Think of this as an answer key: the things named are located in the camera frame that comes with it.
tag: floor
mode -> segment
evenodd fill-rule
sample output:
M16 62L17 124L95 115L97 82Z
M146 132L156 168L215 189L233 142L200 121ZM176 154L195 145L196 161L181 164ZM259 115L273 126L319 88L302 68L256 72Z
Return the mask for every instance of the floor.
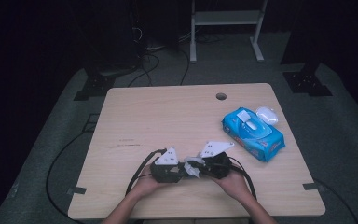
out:
M265 57L263 63L255 59L249 43L251 34L217 35L220 41L198 44L197 63L187 63L188 43L180 46L183 51L151 52L153 56L144 56L145 70L156 67L148 72L149 78L140 76L145 71L138 69L117 78L114 88L128 87L129 84L138 87L269 83L310 173L319 183L326 207L325 214L320 217L275 218L279 223L356 223L347 206L358 219L358 105L345 90L339 76L323 64L316 76L332 96L310 97L306 93L291 92L282 73L298 71L303 64L280 65L289 35L261 34L259 45ZM0 208L0 224L75 223L64 214L92 137L91 132L82 133L82 129L89 118L91 123L96 121L90 115L101 111L104 100L100 96L74 101L86 80L85 71L79 70L62 92ZM47 177L49 194L46 191ZM82 220L84 223L100 221Z

